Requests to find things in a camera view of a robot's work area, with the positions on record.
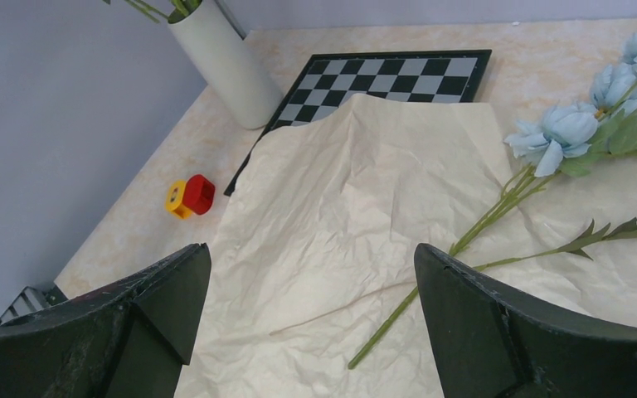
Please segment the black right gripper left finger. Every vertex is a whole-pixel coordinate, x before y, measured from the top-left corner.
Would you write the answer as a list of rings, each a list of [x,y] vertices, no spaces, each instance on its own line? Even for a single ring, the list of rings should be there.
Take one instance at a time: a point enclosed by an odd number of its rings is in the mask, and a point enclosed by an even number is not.
[[[0,325],[0,397],[172,397],[210,282],[208,246]]]

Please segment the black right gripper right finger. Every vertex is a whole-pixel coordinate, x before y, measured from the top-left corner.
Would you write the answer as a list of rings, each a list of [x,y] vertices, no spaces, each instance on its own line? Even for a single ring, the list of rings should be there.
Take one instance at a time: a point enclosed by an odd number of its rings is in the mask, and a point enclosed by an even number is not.
[[[447,397],[637,397],[637,328],[549,303],[432,245],[417,287]]]

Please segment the peach rosebud stem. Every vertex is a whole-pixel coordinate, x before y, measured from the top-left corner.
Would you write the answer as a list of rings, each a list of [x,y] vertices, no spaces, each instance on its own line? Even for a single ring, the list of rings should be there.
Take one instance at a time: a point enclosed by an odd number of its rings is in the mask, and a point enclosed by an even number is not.
[[[592,258],[585,252],[585,248],[589,245],[612,240],[637,239],[637,217],[619,224],[613,230],[611,229],[611,224],[606,224],[599,230],[596,230],[595,226],[595,220],[592,220],[588,227],[582,233],[580,233],[578,237],[555,249],[546,250],[534,255],[527,255],[524,257],[511,257],[503,260],[497,260],[487,264],[474,266],[473,269],[484,271],[486,269],[490,269],[500,265],[510,265],[519,261],[536,259],[543,256],[556,254],[571,254],[592,260]]]

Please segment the orange paper bouquet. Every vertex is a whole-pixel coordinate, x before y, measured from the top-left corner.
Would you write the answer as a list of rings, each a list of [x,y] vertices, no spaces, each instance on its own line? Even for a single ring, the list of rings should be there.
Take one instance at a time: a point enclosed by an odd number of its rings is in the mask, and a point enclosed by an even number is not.
[[[348,362],[416,284],[420,243],[448,250],[520,163],[488,104],[359,95],[255,148],[210,246],[212,276],[179,397],[440,397],[421,306]],[[536,258],[591,222],[637,217],[637,158],[558,176],[460,258],[556,305],[637,327],[637,239]]]

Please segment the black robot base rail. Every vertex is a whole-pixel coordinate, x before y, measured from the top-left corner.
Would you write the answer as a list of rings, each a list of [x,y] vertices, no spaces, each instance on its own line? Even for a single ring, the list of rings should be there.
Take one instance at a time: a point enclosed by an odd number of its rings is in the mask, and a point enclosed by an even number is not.
[[[0,327],[19,324],[34,313],[64,303],[68,298],[52,285],[49,289],[40,290],[31,286],[25,287],[12,301],[0,317]]]

